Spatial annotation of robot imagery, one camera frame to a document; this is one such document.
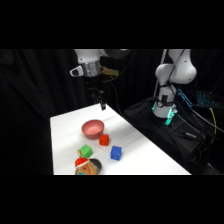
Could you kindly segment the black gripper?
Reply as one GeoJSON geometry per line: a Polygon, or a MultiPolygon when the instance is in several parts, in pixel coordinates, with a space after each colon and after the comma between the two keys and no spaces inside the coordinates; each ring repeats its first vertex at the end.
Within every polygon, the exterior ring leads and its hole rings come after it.
{"type": "Polygon", "coordinates": [[[99,76],[90,77],[87,79],[88,89],[90,91],[90,96],[95,103],[100,103],[101,110],[103,111],[103,98],[102,95],[104,91],[102,90],[101,79],[99,76]]]}

